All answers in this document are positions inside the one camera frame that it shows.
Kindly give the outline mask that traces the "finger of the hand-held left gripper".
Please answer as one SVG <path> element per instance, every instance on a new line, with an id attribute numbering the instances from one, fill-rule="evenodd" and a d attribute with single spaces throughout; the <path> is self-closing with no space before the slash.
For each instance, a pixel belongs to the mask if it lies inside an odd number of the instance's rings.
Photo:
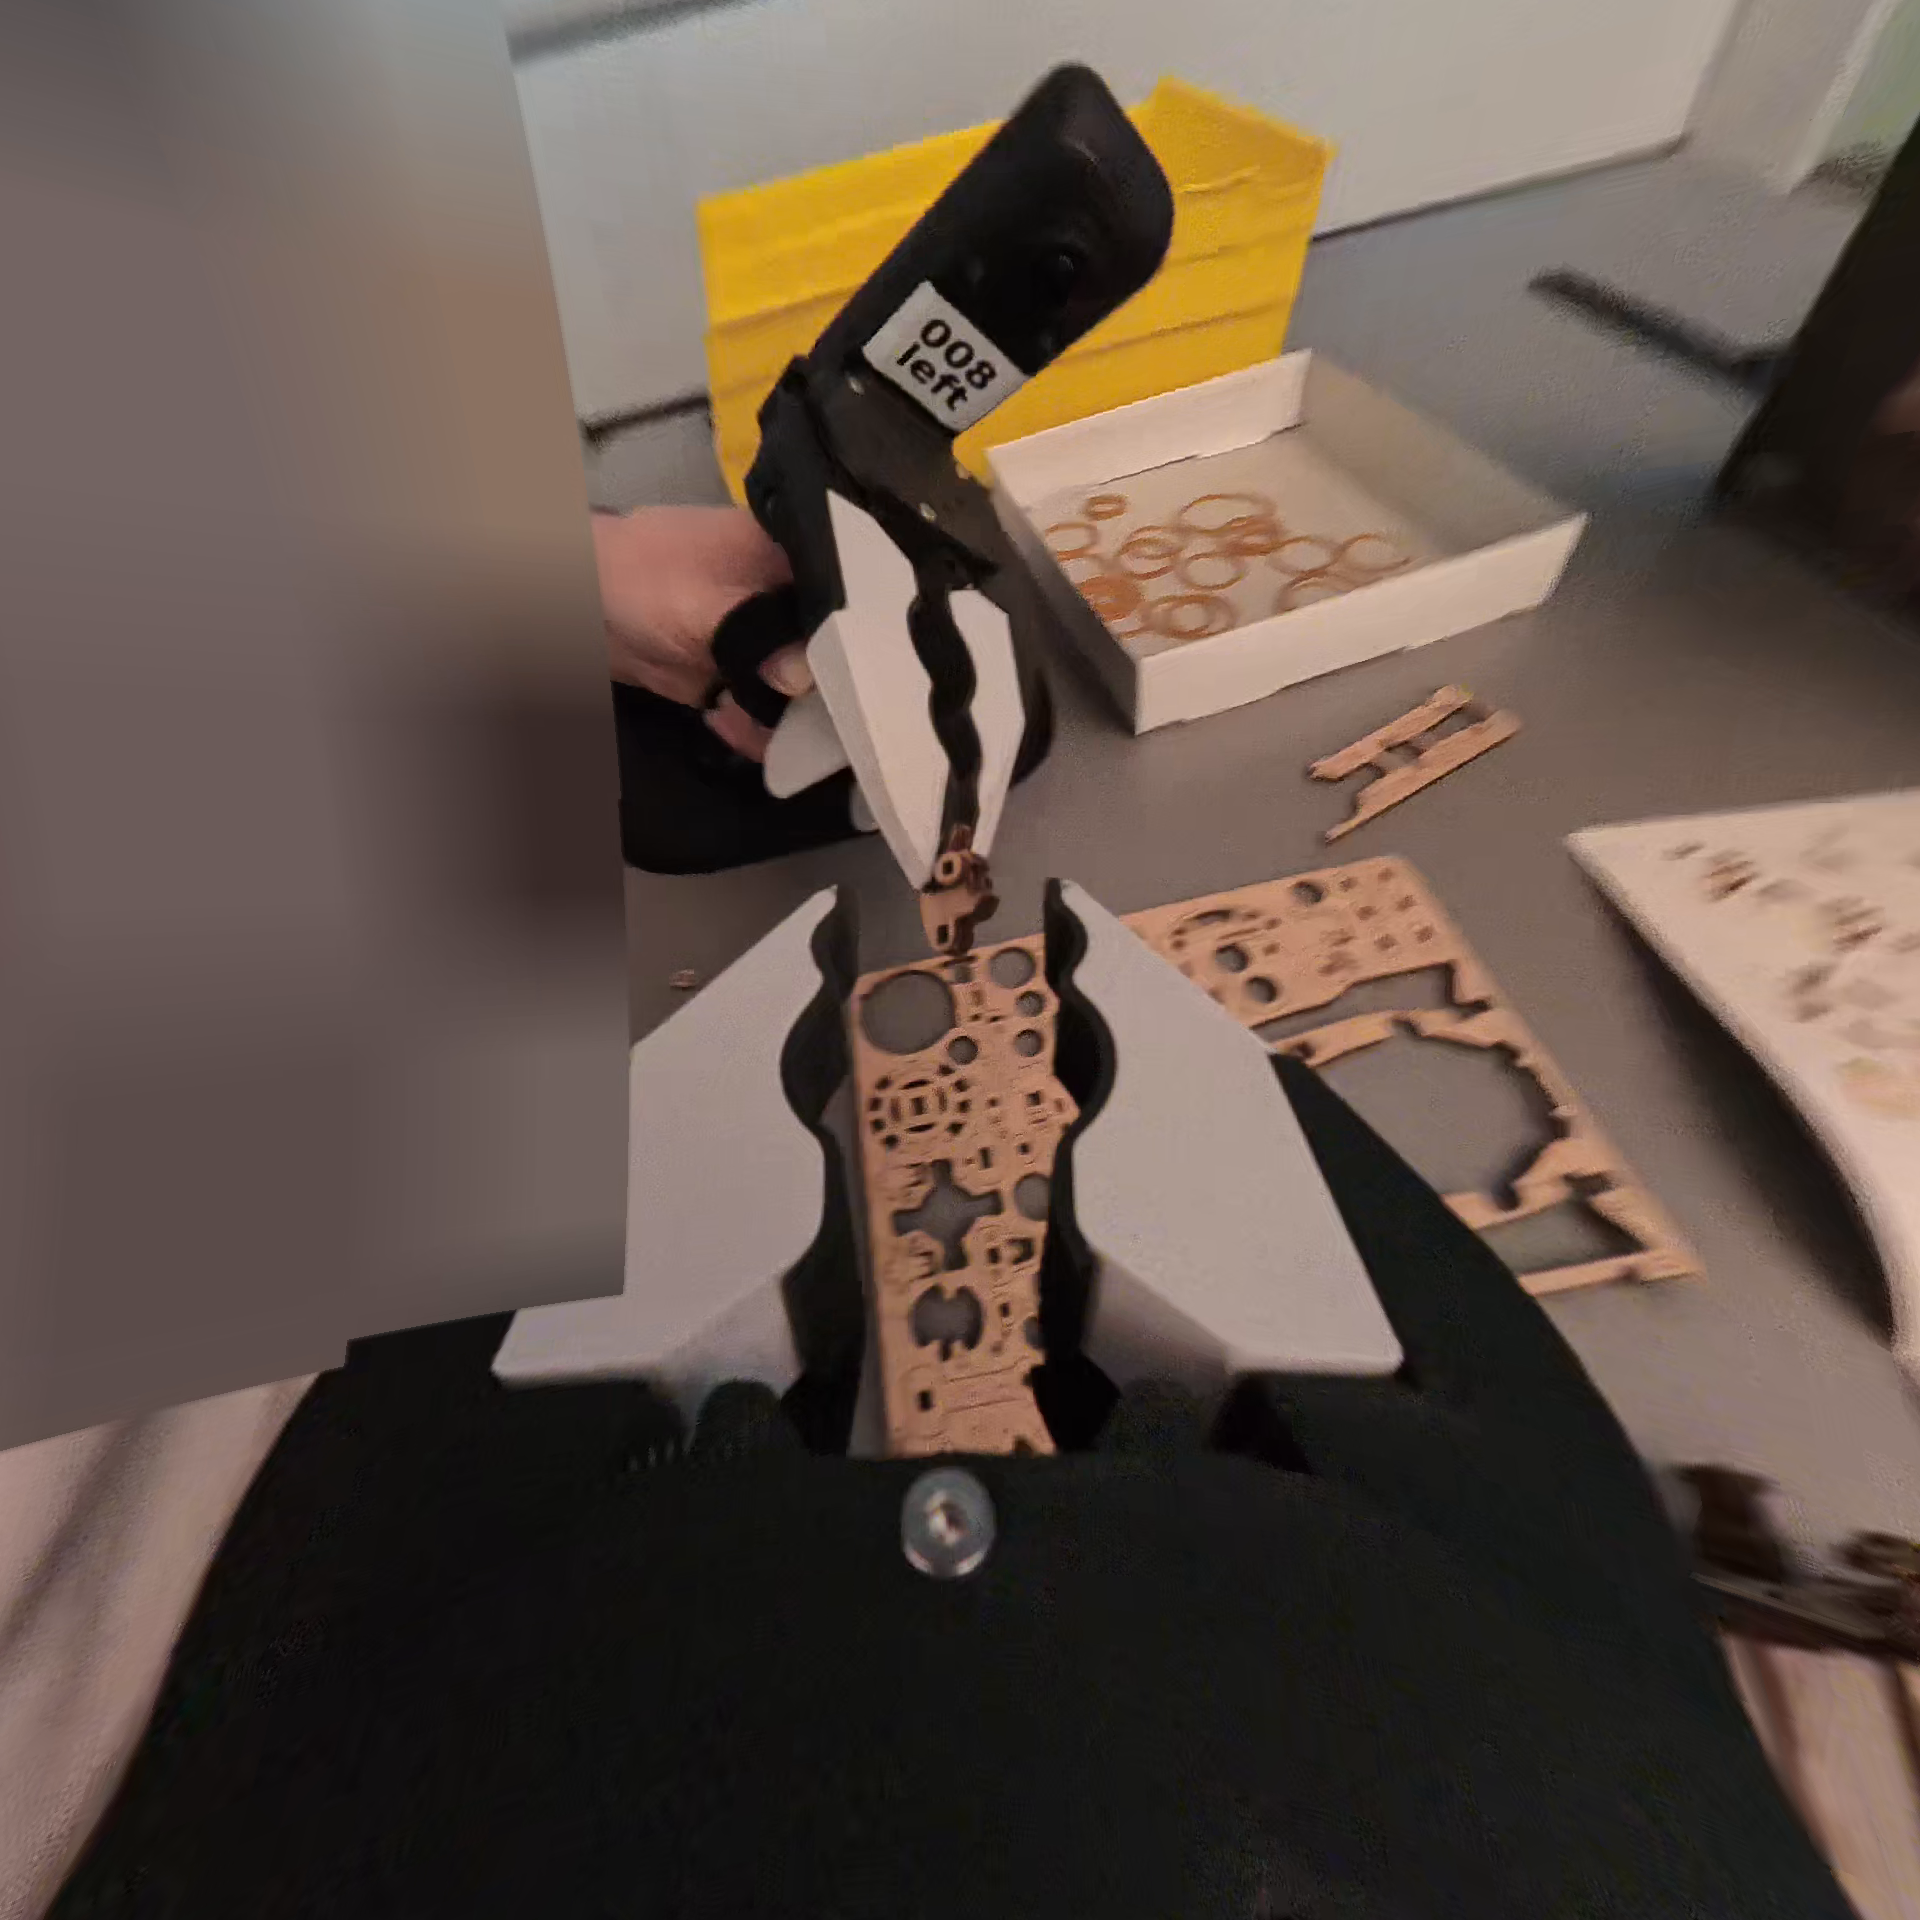
<path id="1" fill-rule="evenodd" d="M 910 890 L 923 890 L 946 837 L 953 758 L 932 725 L 932 669 L 910 634 L 918 577 L 890 532 L 829 490 L 829 556 L 841 604 L 806 641 L 812 692 L 778 725 L 763 758 L 778 801 L 850 771 Z"/>
<path id="2" fill-rule="evenodd" d="M 936 864 L 956 828 L 993 854 L 1027 733 L 1011 617 L 972 588 L 925 590 L 918 662 L 918 864 Z"/>

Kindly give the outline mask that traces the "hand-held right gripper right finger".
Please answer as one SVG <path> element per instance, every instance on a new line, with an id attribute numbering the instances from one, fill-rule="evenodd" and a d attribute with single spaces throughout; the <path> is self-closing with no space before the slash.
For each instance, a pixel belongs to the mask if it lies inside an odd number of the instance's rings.
<path id="1" fill-rule="evenodd" d="M 1052 880 L 1053 1074 L 1041 1418 L 1089 1449 L 1133 1385 L 1202 1416 L 1256 1377 L 1389 1378 L 1377 1284 L 1280 1060 L 1074 880 Z"/>

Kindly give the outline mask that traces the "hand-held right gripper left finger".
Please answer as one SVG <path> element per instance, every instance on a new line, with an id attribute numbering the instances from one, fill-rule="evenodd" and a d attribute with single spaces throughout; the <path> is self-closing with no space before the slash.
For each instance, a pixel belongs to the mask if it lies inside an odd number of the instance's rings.
<path id="1" fill-rule="evenodd" d="M 508 1388 L 643 1382 L 696 1425 L 716 1390 L 768 1390 L 809 1449 L 845 1449 L 862 1382 L 848 1155 L 858 905 L 809 896 L 630 1050 L 617 1296 L 514 1314 Z"/>

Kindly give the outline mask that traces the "small dark wooden model part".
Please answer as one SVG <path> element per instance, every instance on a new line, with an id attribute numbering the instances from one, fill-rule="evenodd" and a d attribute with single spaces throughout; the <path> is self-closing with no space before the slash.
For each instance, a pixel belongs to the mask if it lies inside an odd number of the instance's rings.
<path id="1" fill-rule="evenodd" d="M 996 914 L 993 864 L 974 843 L 974 828 L 953 822 L 944 833 L 928 880 L 918 890 L 918 914 L 932 954 L 964 957 L 976 928 Z"/>

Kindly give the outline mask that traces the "narrow wooden cutout sheet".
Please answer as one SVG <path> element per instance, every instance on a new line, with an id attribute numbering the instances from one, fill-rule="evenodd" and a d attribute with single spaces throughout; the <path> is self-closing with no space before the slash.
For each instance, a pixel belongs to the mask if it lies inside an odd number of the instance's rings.
<path id="1" fill-rule="evenodd" d="M 852 1120 L 888 1449 L 1048 1453 L 1049 1178 L 1077 1115 L 1041 938 L 864 973 Z"/>

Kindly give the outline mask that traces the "dark wooden model assembly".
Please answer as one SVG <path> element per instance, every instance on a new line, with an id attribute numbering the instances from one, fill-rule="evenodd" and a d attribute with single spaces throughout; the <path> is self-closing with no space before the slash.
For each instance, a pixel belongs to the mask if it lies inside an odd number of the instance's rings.
<path id="1" fill-rule="evenodd" d="M 1696 1585 L 1730 1633 L 1917 1661 L 1917 1540 L 1864 1530 L 1816 1564 L 1776 1523 L 1773 1480 L 1722 1462 L 1688 1462 L 1672 1477 L 1692 1497 Z"/>

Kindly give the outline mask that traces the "person's left hand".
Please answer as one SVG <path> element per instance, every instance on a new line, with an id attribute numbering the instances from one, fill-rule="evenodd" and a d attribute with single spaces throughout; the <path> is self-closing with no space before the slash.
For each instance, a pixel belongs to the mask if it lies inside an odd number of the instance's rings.
<path id="1" fill-rule="evenodd" d="M 736 507 L 593 513 L 590 534 L 613 681 L 696 710 L 761 761 L 773 732 L 723 688 L 710 642 L 736 605 L 789 585 L 779 544 Z"/>

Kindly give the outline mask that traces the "black textured pad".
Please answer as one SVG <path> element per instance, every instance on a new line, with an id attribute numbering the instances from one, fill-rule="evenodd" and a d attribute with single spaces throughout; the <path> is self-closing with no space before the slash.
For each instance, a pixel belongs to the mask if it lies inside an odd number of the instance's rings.
<path id="1" fill-rule="evenodd" d="M 622 864 L 651 876 L 710 876 L 766 860 L 878 840 L 858 811 L 850 771 L 778 797 L 757 758 L 736 753 L 708 710 L 613 683 Z"/>

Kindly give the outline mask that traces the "yellow plastic bin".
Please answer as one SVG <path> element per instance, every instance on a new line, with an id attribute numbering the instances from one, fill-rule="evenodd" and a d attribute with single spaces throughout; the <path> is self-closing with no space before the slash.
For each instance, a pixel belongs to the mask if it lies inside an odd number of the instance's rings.
<path id="1" fill-rule="evenodd" d="M 1158 274 L 1117 315 L 957 442 L 993 449 L 1280 356 L 1336 145 L 1164 78 L 1128 110 L 1174 201 Z M 758 409 L 852 291 L 988 145 L 996 124 L 706 197 L 697 206 L 710 438 L 748 504 Z"/>

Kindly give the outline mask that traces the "white cardboard box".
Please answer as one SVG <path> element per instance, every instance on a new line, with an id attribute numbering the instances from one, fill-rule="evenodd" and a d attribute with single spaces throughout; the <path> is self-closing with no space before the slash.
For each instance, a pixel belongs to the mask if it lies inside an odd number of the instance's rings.
<path id="1" fill-rule="evenodd" d="M 1322 353 L 1002 443 L 1048 638 L 1140 737 L 1536 610 L 1588 517 Z"/>

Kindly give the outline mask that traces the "wooden sheet with large cutouts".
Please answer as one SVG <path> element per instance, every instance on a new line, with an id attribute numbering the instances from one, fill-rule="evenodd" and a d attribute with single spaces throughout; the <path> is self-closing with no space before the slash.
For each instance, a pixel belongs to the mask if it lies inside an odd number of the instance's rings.
<path id="1" fill-rule="evenodd" d="M 1541 1138 L 1490 1186 L 1442 1190 L 1448 1209 L 1483 1243 L 1498 1249 L 1513 1232 L 1556 1227 L 1587 1235 L 1565 1257 L 1513 1264 L 1526 1294 L 1610 1284 L 1699 1280 L 1704 1264 L 1664 1204 L 1644 1186 L 1616 1142 L 1555 1060 L 1513 1012 L 1476 1005 L 1468 1012 L 1392 1009 L 1307 1027 L 1269 1040 L 1269 1050 L 1317 1072 L 1403 1040 L 1418 1050 L 1452 1050 L 1499 1066 L 1536 1110 Z"/>

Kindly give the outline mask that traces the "white instruction sheet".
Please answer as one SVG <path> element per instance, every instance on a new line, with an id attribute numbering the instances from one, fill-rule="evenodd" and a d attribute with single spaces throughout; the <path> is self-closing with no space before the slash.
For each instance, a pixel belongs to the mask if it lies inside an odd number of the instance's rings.
<path id="1" fill-rule="evenodd" d="M 1598 826 L 1569 850 L 1834 1164 L 1916 1381 L 1917 792 Z"/>

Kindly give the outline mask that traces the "black chair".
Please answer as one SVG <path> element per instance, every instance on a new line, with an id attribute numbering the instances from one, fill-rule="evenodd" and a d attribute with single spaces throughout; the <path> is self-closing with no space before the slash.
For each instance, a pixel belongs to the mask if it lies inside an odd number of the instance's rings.
<path id="1" fill-rule="evenodd" d="M 1572 269 L 1530 291 L 1750 400 L 1712 485 L 1722 507 L 1917 617 L 1917 132 L 1867 176 L 1864 218 L 1794 336 L 1742 345 Z"/>

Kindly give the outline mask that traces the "forked wooden frame piece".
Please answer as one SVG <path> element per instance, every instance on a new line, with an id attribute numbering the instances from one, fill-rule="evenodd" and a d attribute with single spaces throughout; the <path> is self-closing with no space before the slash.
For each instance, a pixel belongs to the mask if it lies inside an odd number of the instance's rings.
<path id="1" fill-rule="evenodd" d="M 1450 683 L 1350 745 L 1309 761 L 1307 777 L 1318 784 L 1369 774 L 1369 781 L 1356 788 L 1349 817 L 1323 833 L 1323 846 L 1347 840 L 1501 748 L 1521 726 L 1522 721 L 1513 710 L 1489 707 L 1470 688 Z"/>

